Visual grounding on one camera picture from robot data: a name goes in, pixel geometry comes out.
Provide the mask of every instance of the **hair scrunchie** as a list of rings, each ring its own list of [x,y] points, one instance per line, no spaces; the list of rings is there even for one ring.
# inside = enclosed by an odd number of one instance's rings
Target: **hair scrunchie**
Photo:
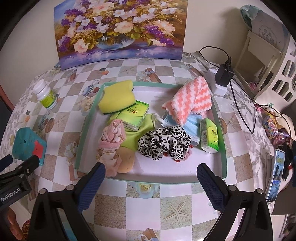
[[[185,159],[190,145],[191,138],[185,130],[172,126],[147,132],[138,141],[138,151],[153,160],[159,160],[167,153],[167,156],[180,161]]]

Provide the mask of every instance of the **white bottle cap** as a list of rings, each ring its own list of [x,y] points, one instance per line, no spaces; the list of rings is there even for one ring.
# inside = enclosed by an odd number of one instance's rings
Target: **white bottle cap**
[[[33,92],[37,95],[38,93],[40,93],[44,89],[45,86],[46,86],[46,83],[45,83],[44,79],[41,79],[33,87]]]

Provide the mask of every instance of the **phone screen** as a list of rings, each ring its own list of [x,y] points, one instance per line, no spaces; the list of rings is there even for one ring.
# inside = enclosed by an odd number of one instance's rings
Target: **phone screen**
[[[274,202],[279,192],[279,185],[281,184],[281,177],[283,175],[285,162],[285,153],[276,150],[275,151],[275,165],[272,173],[271,186],[269,188],[269,195],[266,199],[267,202]]]

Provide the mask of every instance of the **table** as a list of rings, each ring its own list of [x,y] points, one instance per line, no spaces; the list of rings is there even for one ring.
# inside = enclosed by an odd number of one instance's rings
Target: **table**
[[[206,71],[198,61],[183,55],[182,61],[120,59],[64,71],[56,66],[37,76],[15,106],[0,147],[1,158],[11,154],[14,136],[19,128],[25,126],[37,131],[47,141],[44,165],[37,168],[30,177],[33,190],[20,200],[21,204],[31,213],[41,188],[48,191],[63,190],[67,185],[77,183],[81,177],[82,174],[73,168],[74,147],[79,144],[92,100],[92,97],[82,95],[87,86],[128,79],[148,81],[149,76],[144,74],[147,68],[153,69],[163,83],[183,85],[194,78],[186,64],[200,72]],[[67,77],[74,69],[77,69],[76,78],[69,82]],[[34,84],[42,78],[58,94],[59,101],[51,111],[47,111],[32,94]],[[237,85],[233,86],[242,115],[252,128],[255,107]],[[265,190],[264,167],[269,154],[273,153],[273,147],[260,121],[256,122],[255,133],[251,135],[238,115],[230,90],[224,97],[213,96],[213,100],[220,117],[227,152],[226,183],[234,184],[242,191],[253,192],[255,188]],[[22,161],[14,159],[4,172],[14,170],[20,163]],[[147,185],[152,198],[142,198],[144,195],[141,190],[144,190],[144,185]],[[228,240],[233,239],[242,214],[243,211],[240,210]],[[147,228],[153,229],[161,241],[202,240],[219,216],[199,183],[136,184],[112,179],[104,180],[83,215],[102,241],[127,240],[138,236]]]

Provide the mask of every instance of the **washi tape roll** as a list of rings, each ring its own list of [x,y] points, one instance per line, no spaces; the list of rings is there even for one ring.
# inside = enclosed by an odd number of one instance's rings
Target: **washi tape roll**
[[[278,134],[278,129],[270,116],[266,116],[263,119],[262,125],[269,139],[274,138]]]

